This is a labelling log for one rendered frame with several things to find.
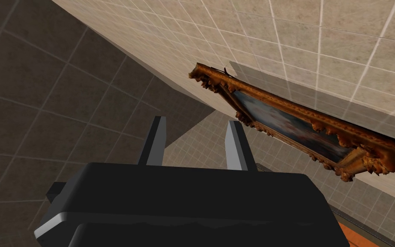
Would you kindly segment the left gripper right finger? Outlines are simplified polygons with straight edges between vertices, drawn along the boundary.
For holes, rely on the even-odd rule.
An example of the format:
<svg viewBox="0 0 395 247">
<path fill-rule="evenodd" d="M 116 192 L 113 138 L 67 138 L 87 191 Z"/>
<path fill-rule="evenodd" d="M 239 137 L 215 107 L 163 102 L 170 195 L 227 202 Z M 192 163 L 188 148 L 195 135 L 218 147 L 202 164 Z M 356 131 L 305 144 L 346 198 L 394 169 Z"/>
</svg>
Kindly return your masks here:
<svg viewBox="0 0 395 247">
<path fill-rule="evenodd" d="M 245 131 L 239 121 L 228 121 L 224 141 L 227 169 L 251 172 L 257 171 L 257 165 L 253 158 Z"/>
</svg>

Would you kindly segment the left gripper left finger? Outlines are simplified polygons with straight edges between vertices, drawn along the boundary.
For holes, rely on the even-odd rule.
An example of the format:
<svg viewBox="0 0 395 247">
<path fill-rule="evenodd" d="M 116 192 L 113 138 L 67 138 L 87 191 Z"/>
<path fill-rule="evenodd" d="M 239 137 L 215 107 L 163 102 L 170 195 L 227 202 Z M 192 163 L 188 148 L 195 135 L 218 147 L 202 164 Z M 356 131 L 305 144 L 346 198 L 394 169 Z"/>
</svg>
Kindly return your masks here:
<svg viewBox="0 0 395 247">
<path fill-rule="evenodd" d="M 162 166 L 166 136 L 166 117 L 155 116 L 137 164 Z"/>
</svg>

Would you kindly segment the gold framed painting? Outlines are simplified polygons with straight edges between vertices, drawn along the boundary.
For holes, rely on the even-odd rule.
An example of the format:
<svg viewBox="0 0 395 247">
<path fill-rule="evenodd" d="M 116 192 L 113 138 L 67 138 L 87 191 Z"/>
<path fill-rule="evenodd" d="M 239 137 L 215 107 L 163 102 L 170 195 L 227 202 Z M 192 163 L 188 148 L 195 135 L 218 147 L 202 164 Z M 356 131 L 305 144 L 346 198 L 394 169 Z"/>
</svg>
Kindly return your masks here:
<svg viewBox="0 0 395 247">
<path fill-rule="evenodd" d="M 197 63 L 188 76 L 219 94 L 236 118 L 319 161 L 342 181 L 356 174 L 395 172 L 395 139 L 243 82 Z"/>
</svg>

